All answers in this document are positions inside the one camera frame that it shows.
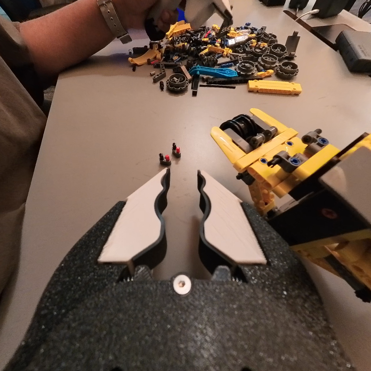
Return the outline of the black power adapter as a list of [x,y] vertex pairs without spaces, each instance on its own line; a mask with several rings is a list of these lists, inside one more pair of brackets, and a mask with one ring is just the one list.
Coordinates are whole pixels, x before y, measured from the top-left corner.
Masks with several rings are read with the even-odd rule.
[[350,72],[371,73],[370,32],[344,30],[337,36],[336,46]]

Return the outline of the person's torso in beige shirt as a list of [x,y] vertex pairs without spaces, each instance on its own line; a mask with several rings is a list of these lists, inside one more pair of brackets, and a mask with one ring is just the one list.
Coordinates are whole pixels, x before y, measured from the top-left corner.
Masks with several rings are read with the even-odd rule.
[[19,256],[25,204],[47,117],[43,84],[20,33],[0,20],[0,292]]

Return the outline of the blue toy blade piece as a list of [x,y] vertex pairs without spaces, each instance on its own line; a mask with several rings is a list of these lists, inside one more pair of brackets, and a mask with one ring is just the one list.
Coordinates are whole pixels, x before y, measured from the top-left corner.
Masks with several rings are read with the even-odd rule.
[[211,68],[202,65],[193,66],[188,71],[190,76],[194,75],[203,75],[203,76],[210,76],[210,77],[217,77],[217,78],[224,78],[224,79],[231,79],[234,77],[238,77],[238,72],[232,70],[230,68]]

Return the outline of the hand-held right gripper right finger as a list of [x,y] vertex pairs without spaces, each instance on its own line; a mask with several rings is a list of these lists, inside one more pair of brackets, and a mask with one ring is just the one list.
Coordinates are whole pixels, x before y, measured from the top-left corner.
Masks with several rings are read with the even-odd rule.
[[243,202],[204,170],[197,172],[197,188],[203,213],[198,254],[205,268],[227,266],[234,271],[240,266],[267,265]]

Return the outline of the pile of toy building pieces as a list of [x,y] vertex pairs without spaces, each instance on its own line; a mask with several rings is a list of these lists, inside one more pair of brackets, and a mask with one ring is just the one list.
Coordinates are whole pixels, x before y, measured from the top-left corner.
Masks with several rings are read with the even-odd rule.
[[[160,89],[180,94],[192,89],[196,96],[199,87],[229,88],[247,85],[250,80],[292,82],[299,73],[294,62],[300,37],[298,32],[280,44],[277,36],[266,26],[254,27],[245,23],[240,27],[226,27],[221,35],[218,25],[192,29],[190,23],[178,21],[159,42],[129,50],[128,62],[132,70],[149,65],[153,83]],[[188,71],[196,65],[211,68],[230,68],[238,72],[231,79],[194,75]]]

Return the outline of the yellow toy vehicle model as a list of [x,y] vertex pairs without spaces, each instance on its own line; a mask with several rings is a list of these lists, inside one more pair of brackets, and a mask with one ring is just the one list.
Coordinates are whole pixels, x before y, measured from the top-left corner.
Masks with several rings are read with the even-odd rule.
[[289,247],[370,303],[370,134],[342,150],[260,109],[211,129],[254,206]]

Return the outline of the person's left forearm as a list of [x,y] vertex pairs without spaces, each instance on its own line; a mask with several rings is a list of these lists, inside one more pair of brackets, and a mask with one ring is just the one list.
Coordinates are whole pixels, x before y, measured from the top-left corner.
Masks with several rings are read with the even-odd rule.
[[19,29],[35,71],[44,80],[84,61],[114,39],[97,1],[93,0],[73,2],[22,22]]

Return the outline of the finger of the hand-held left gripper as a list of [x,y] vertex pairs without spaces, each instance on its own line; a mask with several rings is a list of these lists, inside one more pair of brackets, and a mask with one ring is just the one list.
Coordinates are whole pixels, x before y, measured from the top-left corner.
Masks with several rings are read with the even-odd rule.
[[213,6],[216,12],[223,19],[222,25],[219,31],[216,33],[216,37],[219,37],[224,28],[229,27],[233,24],[232,7],[229,0],[214,0]]
[[221,15],[221,2],[218,0],[186,0],[184,14],[193,29],[204,25],[215,13]]

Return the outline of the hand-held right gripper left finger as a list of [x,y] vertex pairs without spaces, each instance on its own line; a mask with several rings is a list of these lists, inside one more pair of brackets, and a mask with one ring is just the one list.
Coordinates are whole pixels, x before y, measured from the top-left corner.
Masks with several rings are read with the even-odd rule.
[[98,263],[154,269],[165,258],[167,241],[162,213],[167,207],[170,169],[166,168],[129,195],[98,257]]

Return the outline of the dark box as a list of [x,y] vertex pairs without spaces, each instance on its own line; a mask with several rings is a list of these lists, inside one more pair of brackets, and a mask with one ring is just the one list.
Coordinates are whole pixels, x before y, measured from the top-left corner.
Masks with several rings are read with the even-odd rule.
[[350,10],[355,2],[355,0],[317,0],[312,10],[318,10],[315,16],[325,19],[337,16],[342,10]]

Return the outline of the long yellow toy panel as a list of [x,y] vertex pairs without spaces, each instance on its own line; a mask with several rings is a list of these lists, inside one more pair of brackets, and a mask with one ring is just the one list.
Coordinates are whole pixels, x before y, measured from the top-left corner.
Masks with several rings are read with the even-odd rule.
[[302,87],[294,82],[256,79],[248,82],[248,91],[262,94],[300,95]]

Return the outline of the person's left hand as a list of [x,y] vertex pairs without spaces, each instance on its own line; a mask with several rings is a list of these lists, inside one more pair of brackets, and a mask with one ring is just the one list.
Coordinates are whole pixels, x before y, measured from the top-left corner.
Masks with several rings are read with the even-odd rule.
[[[125,29],[143,29],[145,20],[155,0],[113,0],[117,15]],[[178,20],[177,10],[163,10],[157,21],[158,28],[168,32],[171,25]]]

